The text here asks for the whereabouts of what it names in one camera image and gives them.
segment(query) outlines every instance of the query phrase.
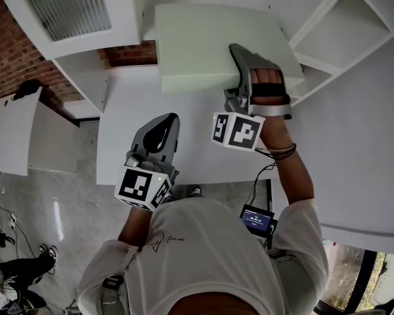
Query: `display screen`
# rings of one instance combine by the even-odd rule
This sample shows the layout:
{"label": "display screen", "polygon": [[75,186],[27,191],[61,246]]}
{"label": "display screen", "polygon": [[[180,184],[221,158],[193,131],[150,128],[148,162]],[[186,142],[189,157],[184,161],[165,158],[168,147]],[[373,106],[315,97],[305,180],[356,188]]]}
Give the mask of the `display screen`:
{"label": "display screen", "polygon": [[270,224],[270,217],[255,211],[245,210],[242,214],[242,221],[248,228],[255,228],[260,231],[267,231]]}

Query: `concrete floor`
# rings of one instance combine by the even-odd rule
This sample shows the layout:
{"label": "concrete floor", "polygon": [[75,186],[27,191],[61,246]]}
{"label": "concrete floor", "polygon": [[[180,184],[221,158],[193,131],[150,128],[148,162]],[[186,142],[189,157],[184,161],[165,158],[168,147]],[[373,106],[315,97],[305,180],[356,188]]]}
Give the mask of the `concrete floor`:
{"label": "concrete floor", "polygon": [[[41,243],[58,248],[58,267],[54,276],[46,274],[31,289],[60,313],[76,295],[85,267],[103,242],[117,238],[129,207],[114,197],[113,186],[96,185],[98,121],[86,121],[79,130],[80,149],[77,173],[29,171],[28,176],[1,174],[0,205],[17,215],[35,255]],[[252,188],[252,182],[210,184],[203,194],[215,198],[239,215]],[[185,192],[186,188],[177,191]],[[257,185],[255,206],[267,207],[265,181]],[[0,229],[15,237],[7,226],[9,215],[0,210]],[[22,233],[17,230],[19,257],[31,257]],[[15,246],[0,249],[0,259],[16,258]]]}

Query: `black cloth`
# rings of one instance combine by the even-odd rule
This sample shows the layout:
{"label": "black cloth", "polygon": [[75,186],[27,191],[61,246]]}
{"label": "black cloth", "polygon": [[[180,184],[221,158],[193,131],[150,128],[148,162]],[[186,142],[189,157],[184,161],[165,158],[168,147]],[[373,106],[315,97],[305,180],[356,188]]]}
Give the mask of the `black cloth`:
{"label": "black cloth", "polygon": [[3,273],[3,281],[12,278],[8,282],[16,291],[26,290],[33,281],[54,267],[54,259],[50,255],[40,255],[34,259],[16,259],[2,262],[0,271]]}

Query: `ribbed glass panel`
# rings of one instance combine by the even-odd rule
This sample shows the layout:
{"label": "ribbed glass panel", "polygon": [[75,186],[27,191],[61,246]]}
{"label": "ribbed glass panel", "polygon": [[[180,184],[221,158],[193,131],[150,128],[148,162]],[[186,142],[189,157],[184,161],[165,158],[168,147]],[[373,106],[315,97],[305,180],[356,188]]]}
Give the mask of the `ribbed glass panel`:
{"label": "ribbed glass panel", "polygon": [[111,28],[104,0],[28,0],[53,41]]}

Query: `white tabletop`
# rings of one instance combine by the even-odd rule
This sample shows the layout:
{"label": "white tabletop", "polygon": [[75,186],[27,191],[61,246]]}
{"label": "white tabletop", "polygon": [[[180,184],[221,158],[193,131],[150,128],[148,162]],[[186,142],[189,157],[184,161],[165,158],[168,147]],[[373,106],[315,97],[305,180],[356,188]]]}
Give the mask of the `white tabletop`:
{"label": "white tabletop", "polygon": [[[111,77],[99,125],[97,184],[115,184],[137,130],[169,112],[176,113],[181,121],[173,160],[180,172],[176,184],[255,180],[271,159],[225,148],[210,139],[213,113],[223,111],[224,102],[222,90],[162,94],[157,66],[131,67],[122,76]],[[259,179],[277,177],[274,170],[263,172]]]}

